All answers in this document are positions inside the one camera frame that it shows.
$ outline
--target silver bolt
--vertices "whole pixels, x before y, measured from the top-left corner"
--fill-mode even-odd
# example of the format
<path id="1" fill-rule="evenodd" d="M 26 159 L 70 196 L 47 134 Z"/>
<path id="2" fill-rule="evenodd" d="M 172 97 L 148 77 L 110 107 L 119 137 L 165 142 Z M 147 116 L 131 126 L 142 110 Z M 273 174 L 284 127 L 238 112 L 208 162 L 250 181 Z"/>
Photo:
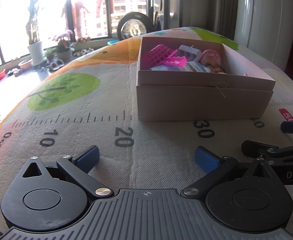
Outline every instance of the silver bolt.
<path id="1" fill-rule="evenodd" d="M 199 190 L 194 187 L 188 187 L 183 190 L 183 193 L 185 195 L 194 196 L 194 195 L 199 194 Z"/>
<path id="2" fill-rule="evenodd" d="M 101 187 L 101 188 L 98 188 L 95 193 L 99 196 L 106 196 L 106 195 L 109 195 L 111 193 L 111 190 L 106 188 L 106 187 Z"/>

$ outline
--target gray gripper base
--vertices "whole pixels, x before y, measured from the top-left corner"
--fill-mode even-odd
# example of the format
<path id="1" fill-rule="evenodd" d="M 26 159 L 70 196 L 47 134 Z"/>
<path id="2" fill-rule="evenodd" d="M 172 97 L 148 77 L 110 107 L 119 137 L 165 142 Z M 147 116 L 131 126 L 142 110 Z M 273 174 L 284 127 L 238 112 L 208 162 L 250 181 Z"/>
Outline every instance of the gray gripper base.
<path id="1" fill-rule="evenodd" d="M 175 189 L 121 189 L 115 197 L 96 200 L 86 216 L 68 228 L 50 233 L 11 228 L 1 239 L 293 240 L 293 237 L 284 229 L 263 234 L 228 229 L 214 221 L 201 202 L 183 198 Z"/>

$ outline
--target white flower pot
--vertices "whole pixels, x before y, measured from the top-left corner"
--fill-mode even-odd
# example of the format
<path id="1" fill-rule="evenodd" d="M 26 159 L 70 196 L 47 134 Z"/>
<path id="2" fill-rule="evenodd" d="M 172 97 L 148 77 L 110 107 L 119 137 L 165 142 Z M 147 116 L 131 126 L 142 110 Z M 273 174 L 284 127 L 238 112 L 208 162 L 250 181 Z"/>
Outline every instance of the white flower pot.
<path id="1" fill-rule="evenodd" d="M 28 50 L 32 57 L 32 66 L 40 65 L 41 63 L 47 60 L 42 48 L 42 41 L 38 41 L 36 43 L 31 44 L 28 47 Z"/>
<path id="2" fill-rule="evenodd" d="M 57 52 L 57 57 L 62 59 L 64 62 L 72 58 L 72 50 L 67 50 L 65 52 Z"/>

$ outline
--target window sill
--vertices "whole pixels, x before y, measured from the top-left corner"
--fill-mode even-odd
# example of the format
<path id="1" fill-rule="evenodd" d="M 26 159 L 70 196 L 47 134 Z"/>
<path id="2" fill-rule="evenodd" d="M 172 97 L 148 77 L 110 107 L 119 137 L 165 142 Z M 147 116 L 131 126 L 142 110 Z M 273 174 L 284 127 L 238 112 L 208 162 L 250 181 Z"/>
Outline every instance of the window sill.
<path id="1" fill-rule="evenodd" d="M 115 40 L 115 39 L 116 38 L 112 38 L 112 39 L 105 38 L 105 39 L 87 41 L 87 42 L 84 42 L 84 43 L 78 43 L 78 44 L 75 45 L 75 51 L 82 50 L 82 49 L 88 49 L 88 48 L 99 49 L 99 48 L 102 48 L 104 46 L 107 46 L 108 41 L 112 41 L 112 40 Z M 3 70 L 3 69 L 10 69 L 10 68 L 17 67 L 20 62 L 22 62 L 23 60 L 26 60 L 26 59 L 31 59 L 30 55 L 21 57 L 19 59 L 16 59 L 16 60 L 13 60 L 13 61 L 10 61 L 10 62 L 7 62 L 7 63 L 5 63 L 3 65 L 0 65 L 0 71 Z"/>

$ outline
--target cardboard box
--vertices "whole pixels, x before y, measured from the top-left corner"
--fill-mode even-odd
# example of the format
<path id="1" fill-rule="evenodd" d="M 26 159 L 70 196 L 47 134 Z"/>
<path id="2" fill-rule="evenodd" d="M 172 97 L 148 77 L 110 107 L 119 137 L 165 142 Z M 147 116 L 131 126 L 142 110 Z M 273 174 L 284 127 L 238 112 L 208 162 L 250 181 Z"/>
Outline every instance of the cardboard box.
<path id="1" fill-rule="evenodd" d="M 194 46 L 217 51 L 228 74 L 149 71 L 141 57 L 155 46 Z M 143 37 L 137 70 L 140 121 L 192 121 L 260 118 L 275 81 L 258 66 L 224 44 L 190 39 Z"/>

